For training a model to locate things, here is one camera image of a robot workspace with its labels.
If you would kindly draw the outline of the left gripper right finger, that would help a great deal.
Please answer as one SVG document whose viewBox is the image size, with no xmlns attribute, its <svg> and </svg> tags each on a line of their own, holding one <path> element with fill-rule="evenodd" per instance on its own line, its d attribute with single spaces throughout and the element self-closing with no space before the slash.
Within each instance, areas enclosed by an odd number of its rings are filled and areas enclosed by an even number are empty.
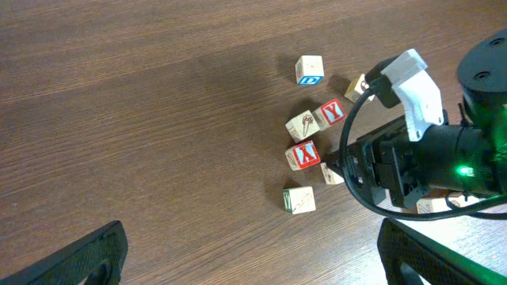
<svg viewBox="0 0 507 285">
<path fill-rule="evenodd" d="M 405 224 L 385 218 L 377 249 L 389 284 L 505 284 L 506 277 Z"/>
</svg>

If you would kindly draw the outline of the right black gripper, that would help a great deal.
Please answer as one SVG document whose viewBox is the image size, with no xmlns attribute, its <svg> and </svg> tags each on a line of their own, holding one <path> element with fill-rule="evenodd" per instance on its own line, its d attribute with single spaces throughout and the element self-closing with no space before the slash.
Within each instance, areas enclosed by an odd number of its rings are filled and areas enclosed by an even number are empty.
<svg viewBox="0 0 507 285">
<path fill-rule="evenodd" d="M 368 203 L 379 205 L 387 197 L 395 207 L 412 209 L 417 201 L 433 188 L 446 189 L 448 174 L 441 156 L 428 156 L 429 144 L 411 142 L 404 116 L 400 116 L 348 145 L 346 159 L 335 150 L 324 156 L 326 165 L 343 174 L 341 165 L 351 169 L 353 185 Z"/>
</svg>

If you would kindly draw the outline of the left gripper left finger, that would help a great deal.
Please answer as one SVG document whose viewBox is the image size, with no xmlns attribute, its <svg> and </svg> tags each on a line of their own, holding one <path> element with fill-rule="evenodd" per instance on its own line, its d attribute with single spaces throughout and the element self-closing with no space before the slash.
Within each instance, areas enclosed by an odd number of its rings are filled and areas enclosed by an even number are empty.
<svg viewBox="0 0 507 285">
<path fill-rule="evenodd" d="M 1 283 L 114 285 L 121 281 L 127 253 L 123 225 L 111 221 Z"/>
</svg>

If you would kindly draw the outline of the wooden block green picture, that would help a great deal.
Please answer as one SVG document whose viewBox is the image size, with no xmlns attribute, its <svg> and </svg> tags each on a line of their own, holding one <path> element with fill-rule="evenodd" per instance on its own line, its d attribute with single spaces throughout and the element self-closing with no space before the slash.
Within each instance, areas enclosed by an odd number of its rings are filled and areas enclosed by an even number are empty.
<svg viewBox="0 0 507 285">
<path fill-rule="evenodd" d="M 442 211 L 450 211 L 446 199 L 456 207 L 466 207 L 478 203 L 481 199 L 476 196 L 465 196 L 462 192 L 453 192 L 445 190 L 432 190 L 427 196 L 419 199 L 416 203 L 418 214 L 431 214 Z"/>
</svg>

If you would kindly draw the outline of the wooden block yellow side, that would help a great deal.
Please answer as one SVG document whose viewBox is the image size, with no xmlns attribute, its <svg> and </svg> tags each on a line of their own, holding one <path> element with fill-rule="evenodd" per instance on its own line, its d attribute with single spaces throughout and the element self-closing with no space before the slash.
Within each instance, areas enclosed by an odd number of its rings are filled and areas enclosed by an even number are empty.
<svg viewBox="0 0 507 285">
<path fill-rule="evenodd" d="M 335 173 L 332 169 L 330 169 L 325 162 L 322 162 L 320 164 L 320 167 L 326 184 L 341 184 L 344 182 L 344 179 Z"/>
</svg>

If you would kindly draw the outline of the wooden block plain picture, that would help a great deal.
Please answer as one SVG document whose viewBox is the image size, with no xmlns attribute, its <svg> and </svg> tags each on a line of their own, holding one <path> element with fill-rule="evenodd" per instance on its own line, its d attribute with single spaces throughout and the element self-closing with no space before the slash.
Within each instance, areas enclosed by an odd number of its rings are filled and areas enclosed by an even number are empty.
<svg viewBox="0 0 507 285">
<path fill-rule="evenodd" d="M 283 190 L 286 212 L 297 215 L 316 210 L 314 192 L 311 186 Z"/>
</svg>

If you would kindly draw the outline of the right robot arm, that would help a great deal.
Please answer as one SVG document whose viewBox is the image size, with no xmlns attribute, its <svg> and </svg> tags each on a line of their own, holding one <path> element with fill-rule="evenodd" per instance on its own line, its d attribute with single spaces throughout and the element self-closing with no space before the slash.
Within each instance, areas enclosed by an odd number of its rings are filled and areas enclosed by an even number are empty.
<svg viewBox="0 0 507 285">
<path fill-rule="evenodd" d="M 461 121 L 450 124 L 436 83 L 415 50 L 378 63 L 366 75 L 367 95 L 399 118 L 349 141 L 362 107 L 353 106 L 336 151 L 323 161 L 353 195 L 377 214 L 415 219 L 417 202 L 434 188 L 478 196 L 480 204 L 445 212 L 475 215 L 506 201 L 506 33 L 470 50 L 457 77 L 463 89 Z"/>
</svg>

